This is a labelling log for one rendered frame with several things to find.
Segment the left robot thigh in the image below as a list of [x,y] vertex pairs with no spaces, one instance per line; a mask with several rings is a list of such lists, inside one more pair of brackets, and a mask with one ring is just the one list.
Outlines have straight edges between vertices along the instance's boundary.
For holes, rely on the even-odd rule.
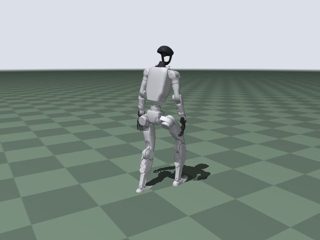
[[143,128],[143,136],[146,144],[146,149],[143,151],[144,159],[152,159],[154,157],[154,149],[155,149],[155,126],[154,124],[147,122],[147,114],[144,114],[139,117],[138,122]]

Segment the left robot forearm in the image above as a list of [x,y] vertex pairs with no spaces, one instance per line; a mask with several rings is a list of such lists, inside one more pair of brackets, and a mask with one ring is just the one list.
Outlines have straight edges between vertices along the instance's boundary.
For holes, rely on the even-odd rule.
[[139,93],[138,100],[139,100],[139,103],[138,103],[139,104],[138,105],[139,115],[144,115],[146,97],[141,96]]

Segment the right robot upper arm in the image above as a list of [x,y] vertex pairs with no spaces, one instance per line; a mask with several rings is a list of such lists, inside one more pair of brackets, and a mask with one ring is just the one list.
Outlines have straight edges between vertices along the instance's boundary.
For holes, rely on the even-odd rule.
[[173,95],[172,99],[174,102],[180,100],[180,74],[174,70],[168,70],[168,78],[171,80]]

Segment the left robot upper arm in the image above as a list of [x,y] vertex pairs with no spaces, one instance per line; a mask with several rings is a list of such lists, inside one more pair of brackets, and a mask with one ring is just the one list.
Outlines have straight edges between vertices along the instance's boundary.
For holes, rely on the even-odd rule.
[[147,80],[148,80],[149,70],[150,70],[150,68],[146,68],[143,71],[143,80],[141,82],[141,87],[140,87],[140,90],[139,90],[140,95],[143,96],[143,97],[147,97],[146,87],[147,87]]

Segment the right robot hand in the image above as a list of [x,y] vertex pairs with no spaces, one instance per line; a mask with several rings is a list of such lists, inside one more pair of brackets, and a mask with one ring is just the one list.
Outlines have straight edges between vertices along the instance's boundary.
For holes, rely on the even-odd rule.
[[182,131],[180,132],[180,134],[178,135],[179,137],[181,137],[183,134],[184,134],[184,130],[185,130],[185,127],[186,127],[186,120],[185,120],[185,118],[184,117],[181,117],[180,118],[180,123],[181,123],[181,129],[182,129]]

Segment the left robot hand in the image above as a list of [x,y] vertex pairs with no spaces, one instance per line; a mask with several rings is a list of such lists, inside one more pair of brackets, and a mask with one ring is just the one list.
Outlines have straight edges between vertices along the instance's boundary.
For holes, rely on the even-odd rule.
[[[145,113],[144,113],[145,114]],[[140,115],[140,111],[138,110],[138,116],[141,117],[142,115]],[[140,125],[139,123],[139,118],[137,119],[137,129],[141,131],[143,131],[144,126]]]

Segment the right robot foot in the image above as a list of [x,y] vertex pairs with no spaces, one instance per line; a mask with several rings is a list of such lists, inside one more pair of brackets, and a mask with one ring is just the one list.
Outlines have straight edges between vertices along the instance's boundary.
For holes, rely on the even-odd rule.
[[177,179],[176,179],[176,181],[174,181],[172,183],[172,185],[173,186],[179,186],[180,184],[185,183],[187,180],[188,180],[188,176],[187,175],[182,175],[181,178],[180,178],[180,181],[177,181]]

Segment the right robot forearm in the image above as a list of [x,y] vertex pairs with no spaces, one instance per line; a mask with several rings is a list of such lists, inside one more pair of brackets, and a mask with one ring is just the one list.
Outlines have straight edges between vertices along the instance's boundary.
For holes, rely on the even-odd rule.
[[180,101],[178,101],[175,105],[177,108],[177,113],[179,115],[179,120],[181,121],[181,117],[184,117],[184,121],[186,120],[186,115],[185,115],[185,109],[184,109],[184,103],[183,103],[183,97],[182,94],[180,93]]

